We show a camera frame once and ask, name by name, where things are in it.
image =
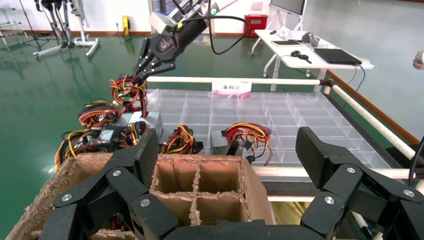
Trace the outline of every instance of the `white label sign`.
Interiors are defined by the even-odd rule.
[[[252,80],[217,78],[212,81],[212,92],[218,95],[239,95],[252,90]]]

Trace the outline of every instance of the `clear plastic grid tray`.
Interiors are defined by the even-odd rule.
[[[390,168],[378,153],[349,124],[320,92],[260,93],[244,96],[213,95],[209,91],[149,90],[149,111],[160,112],[164,132],[161,142],[173,133],[178,124],[193,129],[210,154],[210,132],[225,130],[237,122],[255,123],[273,131],[273,157],[268,166],[301,167],[295,152],[296,135],[300,127],[310,127],[329,144],[349,149],[369,168]],[[263,166],[268,154],[252,165]]]

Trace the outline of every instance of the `black laptop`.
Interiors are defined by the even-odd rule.
[[[343,65],[359,65],[361,61],[354,56],[343,51],[342,49],[331,48],[314,48],[315,53],[318,54],[329,64],[343,64]]]

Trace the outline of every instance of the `white wall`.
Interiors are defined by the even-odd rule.
[[[412,62],[424,49],[424,3],[396,0],[308,0],[304,29],[374,64],[359,93],[421,139],[424,71]],[[334,70],[348,82],[354,71]],[[350,84],[362,79],[359,72]]]
[[[119,23],[119,30],[122,31],[122,16],[130,16],[131,30],[137,32],[150,32],[149,24],[149,0],[85,0],[85,15],[90,25],[86,31],[117,31],[116,23]],[[36,10],[33,0],[22,0],[22,4],[28,14],[34,30],[51,30],[50,23],[42,12]],[[29,30],[21,5],[18,0],[2,0],[0,8],[16,8],[18,18],[24,24],[24,29]],[[77,17],[69,14],[69,27],[72,31],[79,31]]]

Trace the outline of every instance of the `cardboard box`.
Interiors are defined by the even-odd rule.
[[[60,193],[97,174],[111,153],[68,158],[47,181],[6,240],[38,237]],[[273,224],[265,187],[241,157],[159,155],[150,191],[178,218],[180,226],[213,225],[215,220]],[[93,240],[134,240],[132,232],[102,229]]]
[[[150,192],[171,209],[180,226],[255,219],[273,224],[267,191],[239,156],[160,155]]]

